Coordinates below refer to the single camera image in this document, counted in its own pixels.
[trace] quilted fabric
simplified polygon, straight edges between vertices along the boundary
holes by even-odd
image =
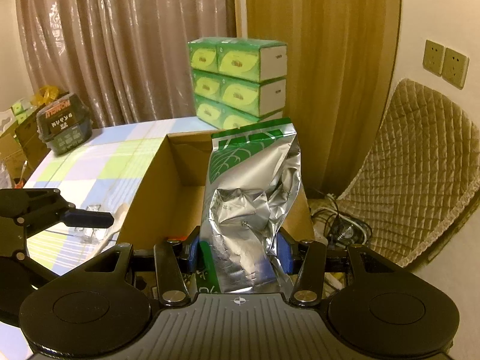
[[[479,189],[479,152],[479,130],[458,105],[404,79],[339,206],[372,227],[374,251],[406,266]]]

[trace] plastic food container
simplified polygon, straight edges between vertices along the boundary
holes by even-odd
[[[92,135],[87,106],[75,93],[46,105],[37,114],[38,135],[56,155],[79,146]]]

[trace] power outlet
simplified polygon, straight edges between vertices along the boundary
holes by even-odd
[[[442,74],[443,57],[445,56],[445,46],[426,40],[425,51],[423,52],[423,67],[433,74],[440,76]]]
[[[459,52],[447,48],[443,62],[442,77],[452,85],[462,89],[467,77],[470,59]]]

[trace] brown curtain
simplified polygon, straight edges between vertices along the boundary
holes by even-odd
[[[230,35],[226,0],[17,0],[34,90],[76,92],[99,127],[194,114],[186,43]]]
[[[400,0],[247,0],[248,36],[288,43],[287,100],[305,186],[341,193],[386,105]]]

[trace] silver foil bag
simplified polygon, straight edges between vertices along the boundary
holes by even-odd
[[[224,293],[279,292],[288,277],[275,236],[301,184],[297,133],[284,118],[212,142],[200,229],[208,275]]]

